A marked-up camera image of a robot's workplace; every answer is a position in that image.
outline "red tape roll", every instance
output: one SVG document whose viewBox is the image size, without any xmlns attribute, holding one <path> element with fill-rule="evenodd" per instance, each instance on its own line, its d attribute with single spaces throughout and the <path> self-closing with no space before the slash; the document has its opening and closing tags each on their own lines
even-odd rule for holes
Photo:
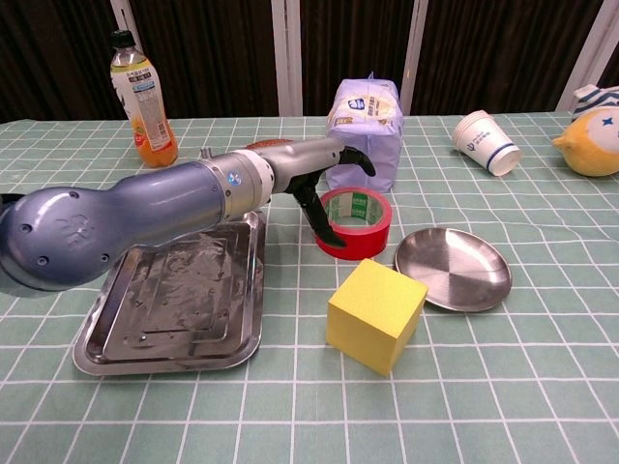
<svg viewBox="0 0 619 464">
<path fill-rule="evenodd" d="M 380 193 L 369 188 L 336 188 L 321 198 L 322 206 L 336 233 L 346 242 L 345 248 L 328 246 L 316 237 L 318 246 L 340 259 L 359 261 L 377 255 L 387 245 L 391 225 L 391 205 Z M 334 223 L 337 218 L 359 218 L 364 227 L 346 227 Z"/>
</svg>

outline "green checkered tablecloth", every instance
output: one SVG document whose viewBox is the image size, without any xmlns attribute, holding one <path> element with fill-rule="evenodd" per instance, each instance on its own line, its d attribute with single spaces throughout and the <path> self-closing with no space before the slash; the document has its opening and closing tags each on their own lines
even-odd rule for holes
<svg viewBox="0 0 619 464">
<path fill-rule="evenodd" d="M 619 177 L 586 179 L 550 145 L 567 113 L 498 115 L 523 153 L 492 178 L 452 151 L 449 117 L 408 117 L 391 264 L 402 238 L 451 226 L 496 246 L 514 287 L 494 310 L 427 304 L 393 375 L 325 345 L 326 302 L 354 264 L 324 254 L 294 200 L 265 208 L 264 331 L 216 373 L 94 378 L 72 343 L 101 280 L 0 296 L 0 462 L 619 462 Z M 176 120 L 181 160 L 313 138 L 324 118 Z M 0 126 L 0 191 L 108 188 L 148 169 L 117 121 Z M 322 191 L 327 186 L 319 185 Z"/>
</svg>

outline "yellow sponge cube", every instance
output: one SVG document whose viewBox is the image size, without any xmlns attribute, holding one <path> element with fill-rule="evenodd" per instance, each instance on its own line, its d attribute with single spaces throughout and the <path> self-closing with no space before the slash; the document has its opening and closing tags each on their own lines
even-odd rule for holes
<svg viewBox="0 0 619 464">
<path fill-rule="evenodd" d="M 329 300 L 327 343 L 389 375 L 415 332 L 427 286 L 369 259 Z"/>
</svg>

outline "orange juice bottle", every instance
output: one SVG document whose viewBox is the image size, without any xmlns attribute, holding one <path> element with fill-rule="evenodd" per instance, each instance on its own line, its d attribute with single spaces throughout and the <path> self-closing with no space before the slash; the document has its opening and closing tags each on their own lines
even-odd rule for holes
<svg viewBox="0 0 619 464">
<path fill-rule="evenodd" d="M 178 144 L 165 118 L 157 71 L 135 48 L 131 31 L 112 33 L 112 45 L 112 85 L 132 124 L 137 152 L 151 167 L 169 166 L 178 157 Z"/>
</svg>

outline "white paper cup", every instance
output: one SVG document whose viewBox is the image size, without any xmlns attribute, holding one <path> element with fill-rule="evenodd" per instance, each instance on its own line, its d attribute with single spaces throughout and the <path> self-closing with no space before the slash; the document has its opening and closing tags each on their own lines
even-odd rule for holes
<svg viewBox="0 0 619 464">
<path fill-rule="evenodd" d="M 454 145 L 494 176 L 507 174 L 516 167 L 522 153 L 483 110 L 462 119 L 454 130 Z"/>
</svg>

